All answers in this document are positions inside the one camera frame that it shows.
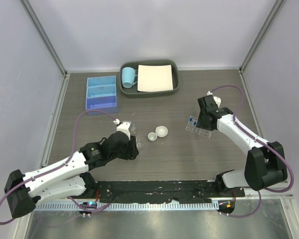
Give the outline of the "clear acrylic test tube rack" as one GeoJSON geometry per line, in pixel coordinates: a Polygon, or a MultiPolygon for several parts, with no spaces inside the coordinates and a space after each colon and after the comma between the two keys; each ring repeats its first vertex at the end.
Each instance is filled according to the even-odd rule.
{"type": "Polygon", "coordinates": [[[198,119],[196,117],[190,116],[189,119],[190,118],[193,119],[193,122],[189,122],[189,120],[188,120],[186,128],[185,128],[186,131],[189,131],[189,132],[192,132],[194,134],[197,134],[197,135],[200,135],[200,136],[204,136],[204,137],[207,137],[207,138],[209,138],[211,136],[212,132],[209,131],[209,130],[206,130],[206,129],[199,128],[197,126],[198,123],[197,123],[197,125],[193,125],[193,123],[195,121],[198,122],[198,119]]]}

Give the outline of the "clear glass beaker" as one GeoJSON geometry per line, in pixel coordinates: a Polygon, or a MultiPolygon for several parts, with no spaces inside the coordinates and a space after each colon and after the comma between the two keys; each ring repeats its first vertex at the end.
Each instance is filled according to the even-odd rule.
{"type": "Polygon", "coordinates": [[[136,136],[137,149],[144,149],[147,146],[147,139],[143,136],[136,136]]]}

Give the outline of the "small white porcelain crucible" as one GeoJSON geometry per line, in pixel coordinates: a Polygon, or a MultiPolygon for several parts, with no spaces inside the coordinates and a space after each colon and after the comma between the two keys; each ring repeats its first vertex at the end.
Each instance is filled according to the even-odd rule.
{"type": "Polygon", "coordinates": [[[156,141],[156,140],[157,140],[157,134],[156,134],[155,132],[150,132],[150,133],[148,134],[148,140],[149,140],[150,142],[154,142],[154,141],[156,141]]]}

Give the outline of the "large white porcelain dish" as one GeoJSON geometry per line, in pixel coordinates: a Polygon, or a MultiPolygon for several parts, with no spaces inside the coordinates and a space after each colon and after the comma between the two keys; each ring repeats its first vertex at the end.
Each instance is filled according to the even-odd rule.
{"type": "Polygon", "coordinates": [[[156,127],[155,133],[158,137],[166,137],[168,134],[168,129],[166,126],[160,125],[156,127]]]}

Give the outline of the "blue three-compartment organizer box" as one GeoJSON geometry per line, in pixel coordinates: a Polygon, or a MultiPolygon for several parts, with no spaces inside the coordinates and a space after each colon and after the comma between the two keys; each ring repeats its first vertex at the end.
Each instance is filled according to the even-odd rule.
{"type": "Polygon", "coordinates": [[[117,113],[116,76],[88,77],[85,110],[101,110],[117,113]]]}

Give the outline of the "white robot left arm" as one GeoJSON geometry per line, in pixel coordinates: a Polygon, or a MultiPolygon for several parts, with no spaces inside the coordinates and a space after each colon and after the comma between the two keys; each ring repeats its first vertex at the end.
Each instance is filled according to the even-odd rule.
{"type": "Polygon", "coordinates": [[[11,216],[23,217],[45,202],[69,196],[90,199],[97,190],[91,170],[116,158],[134,160],[138,154],[136,137],[118,131],[45,168],[27,173],[15,170],[4,188],[11,216]]]}

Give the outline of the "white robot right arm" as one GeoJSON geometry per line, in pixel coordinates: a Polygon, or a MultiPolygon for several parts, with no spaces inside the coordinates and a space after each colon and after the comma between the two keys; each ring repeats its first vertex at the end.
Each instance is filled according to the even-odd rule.
{"type": "Polygon", "coordinates": [[[215,191],[228,196],[235,187],[255,191],[284,182],[288,178],[283,163],[284,149],[280,143],[268,142],[243,125],[227,107],[220,108],[212,95],[199,98],[197,128],[217,130],[231,139],[246,155],[243,170],[230,170],[216,176],[215,191]]]}

